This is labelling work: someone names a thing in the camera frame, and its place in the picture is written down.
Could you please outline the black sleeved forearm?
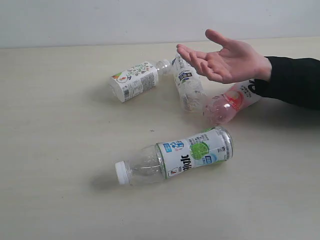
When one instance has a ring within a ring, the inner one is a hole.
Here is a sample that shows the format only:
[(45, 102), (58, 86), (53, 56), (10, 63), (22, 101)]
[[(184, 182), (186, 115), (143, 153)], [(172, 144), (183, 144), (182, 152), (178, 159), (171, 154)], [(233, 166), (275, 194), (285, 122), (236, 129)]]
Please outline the black sleeved forearm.
[(268, 56), (270, 80), (255, 79), (254, 93), (295, 106), (320, 109), (320, 61), (314, 58)]

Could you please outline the person's open bare hand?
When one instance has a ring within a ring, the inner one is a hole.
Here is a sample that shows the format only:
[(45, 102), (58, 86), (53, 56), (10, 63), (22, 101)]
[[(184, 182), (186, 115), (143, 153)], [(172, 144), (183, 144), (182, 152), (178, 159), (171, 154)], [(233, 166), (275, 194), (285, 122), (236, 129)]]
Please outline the person's open bare hand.
[(266, 82), (270, 80), (271, 62), (255, 51), (251, 45), (227, 38), (212, 29), (207, 29), (205, 36), (210, 41), (222, 46), (222, 49), (202, 52), (183, 44), (176, 46), (180, 56), (195, 68), (199, 75), (222, 84), (238, 83), (249, 79)]

